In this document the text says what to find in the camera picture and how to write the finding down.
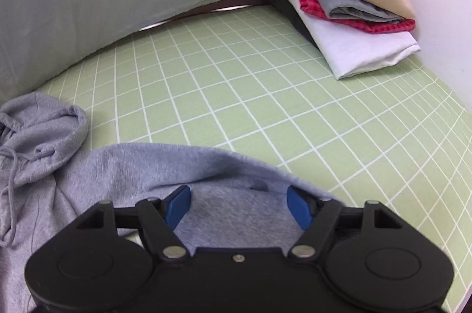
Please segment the green grid cutting mat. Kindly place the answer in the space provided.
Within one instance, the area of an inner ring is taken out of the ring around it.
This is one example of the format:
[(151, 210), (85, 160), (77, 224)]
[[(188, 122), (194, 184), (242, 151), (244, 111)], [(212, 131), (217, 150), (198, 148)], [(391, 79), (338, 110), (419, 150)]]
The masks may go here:
[(451, 258), (450, 312), (471, 296), (471, 114), (417, 58), (337, 80), (268, 6), (143, 30), (41, 91), (84, 109), (86, 149), (215, 146), (256, 157), (349, 205), (380, 200)]

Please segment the white folded garment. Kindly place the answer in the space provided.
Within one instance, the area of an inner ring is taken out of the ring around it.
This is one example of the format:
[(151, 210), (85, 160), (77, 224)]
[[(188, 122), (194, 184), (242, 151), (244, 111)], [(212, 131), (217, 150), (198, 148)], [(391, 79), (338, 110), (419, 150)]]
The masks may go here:
[(287, 2), (338, 80), (396, 65), (421, 51), (409, 32), (368, 34), (306, 14), (301, 10), (299, 0)]

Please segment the grey zip hoodie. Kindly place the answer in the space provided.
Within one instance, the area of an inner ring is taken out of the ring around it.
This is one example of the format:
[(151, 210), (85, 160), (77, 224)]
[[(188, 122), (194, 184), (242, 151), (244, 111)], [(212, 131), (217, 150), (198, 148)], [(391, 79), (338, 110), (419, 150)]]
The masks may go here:
[(180, 185), (191, 206), (176, 233), (197, 248), (288, 249), (301, 234), (286, 191), (326, 192), (223, 149), (121, 143), (82, 150), (89, 121), (77, 106), (29, 93), (1, 106), (1, 310), (30, 312), (29, 257), (100, 200), (131, 207)]

